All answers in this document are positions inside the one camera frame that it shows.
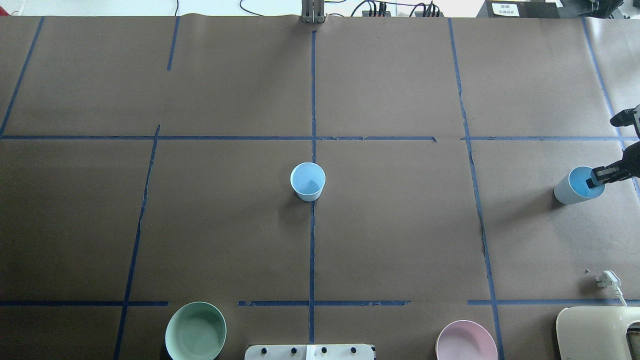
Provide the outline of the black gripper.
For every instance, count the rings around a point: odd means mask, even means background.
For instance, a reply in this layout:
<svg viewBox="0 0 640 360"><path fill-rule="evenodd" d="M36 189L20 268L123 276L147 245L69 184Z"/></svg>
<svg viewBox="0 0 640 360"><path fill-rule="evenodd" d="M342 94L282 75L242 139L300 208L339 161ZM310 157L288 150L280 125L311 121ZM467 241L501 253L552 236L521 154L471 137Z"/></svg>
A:
<svg viewBox="0 0 640 360"><path fill-rule="evenodd" d="M640 177L640 143L635 142L625 148L620 161L608 166L593 168L586 180L588 189Z"/></svg>

